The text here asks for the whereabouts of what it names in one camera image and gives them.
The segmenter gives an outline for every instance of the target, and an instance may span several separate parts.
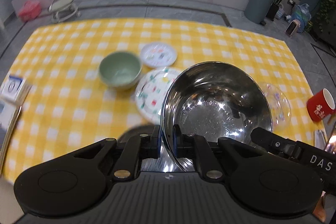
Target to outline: bowl rim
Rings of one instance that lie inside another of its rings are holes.
[[[242,69],[230,64],[230,63],[226,63],[226,62],[221,62],[221,61],[205,61],[205,62],[201,62],[201,63],[197,63],[197,64],[194,64],[190,67],[188,67],[187,69],[185,69],[183,72],[181,72],[179,74],[178,77],[176,77],[176,79],[174,80],[174,82],[172,83],[172,85],[169,87],[166,95],[165,95],[165,99],[163,100],[163,103],[162,103],[162,109],[161,109],[161,118],[160,118],[160,126],[161,126],[161,134],[162,134],[162,140],[163,140],[163,144],[167,150],[167,153],[168,155],[172,158],[173,162],[178,166],[180,167],[180,169],[184,172],[187,172],[187,170],[184,168],[184,166],[178,161],[178,159],[176,158],[176,156],[174,155],[173,153],[173,148],[170,146],[169,144],[169,141],[168,141],[168,138],[166,136],[166,132],[165,132],[165,128],[164,128],[164,123],[165,123],[165,118],[164,118],[164,113],[165,113],[165,106],[166,106],[166,103],[167,103],[167,100],[168,100],[168,95],[170,93],[170,91],[172,90],[173,86],[174,86],[174,83],[184,74],[186,73],[188,70],[191,70],[192,68],[196,67],[196,66],[199,66],[199,65],[203,65],[203,64],[207,64],[207,63],[220,63],[220,64],[224,64],[224,65],[230,65],[240,71],[242,71],[244,74],[246,74],[251,80],[252,82],[258,87],[259,91],[262,93],[263,97],[265,98],[265,101],[266,101],[266,104],[267,104],[267,107],[268,107],[268,111],[269,111],[269,115],[270,115],[270,123],[271,123],[271,132],[273,133],[273,119],[272,119],[272,113],[271,113],[271,110],[270,110],[270,107],[269,107],[269,104],[267,102],[267,99],[263,93],[263,91],[261,90],[261,88],[259,87],[259,85],[256,83],[256,81],[253,80],[253,78],[248,75],[246,72],[244,72]]]
[[[120,54],[120,53],[129,54],[129,55],[135,57],[135,59],[139,62],[140,69],[139,69],[137,75],[134,77],[134,79],[133,79],[132,81],[127,82],[126,84],[122,84],[122,85],[114,85],[111,81],[108,81],[108,80],[101,74],[101,72],[100,72],[100,67],[101,67],[102,62],[103,62],[105,59],[107,59],[108,57],[111,57],[112,55]],[[115,52],[111,52],[110,54],[108,54],[107,56],[105,56],[105,57],[101,60],[101,62],[99,63],[99,67],[98,67],[98,73],[99,73],[100,80],[101,80],[104,84],[106,84],[106,85],[108,85],[109,87],[112,87],[112,88],[123,87],[123,86],[126,86],[126,85],[131,84],[134,80],[136,80],[136,79],[139,77],[141,71],[142,71],[142,61],[141,61],[141,59],[140,59],[135,53],[130,52],[130,51],[115,51]]]

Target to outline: tile floor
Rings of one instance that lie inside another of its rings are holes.
[[[314,41],[307,33],[289,38],[284,33],[287,28],[284,20],[268,20],[266,26],[261,26],[249,21],[242,11],[187,0],[90,0],[77,4],[81,9],[81,17],[71,20],[119,17],[192,20],[232,26],[284,40],[305,74],[312,92],[327,88],[336,99],[336,57],[326,45]],[[23,24],[14,18],[0,32],[0,83],[29,36],[36,28],[51,24],[50,19],[50,16],[44,16]],[[330,134],[331,126],[326,121],[325,128]],[[0,203],[3,202],[2,195],[12,195],[10,188],[0,181]],[[20,216],[20,210],[13,208],[14,215]],[[8,211],[5,213],[0,210],[2,224],[11,223],[12,219]]]

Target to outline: plate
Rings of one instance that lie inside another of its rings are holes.
[[[291,122],[291,107],[284,93],[275,85],[260,85],[272,115],[273,128],[285,128]]]
[[[142,48],[140,58],[150,68],[167,67],[175,62],[177,53],[168,44],[154,42]]]
[[[135,102],[146,120],[160,124],[163,100],[180,73],[175,68],[164,67],[150,71],[140,80],[135,89]]]

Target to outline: table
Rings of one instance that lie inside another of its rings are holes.
[[[197,22],[161,19],[103,19],[41,27],[20,51],[9,73],[33,84],[7,150],[4,176],[11,182],[25,169],[106,137],[118,138],[147,123],[138,113],[134,89],[109,90],[99,79],[100,61],[116,50],[139,53],[161,41],[177,51],[174,67],[223,61],[257,83],[279,87],[290,101],[291,125],[282,137],[314,144],[306,110],[312,95],[285,42],[248,31]],[[143,73],[150,69],[143,68]]]

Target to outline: metal bowl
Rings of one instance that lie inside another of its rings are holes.
[[[182,170],[193,170],[188,159],[173,153],[173,125],[182,134],[202,135],[217,142],[229,137],[250,144],[254,128],[272,132],[269,105],[256,82],[241,69],[222,62],[196,64],[182,72],[162,105],[163,141],[172,160]]]

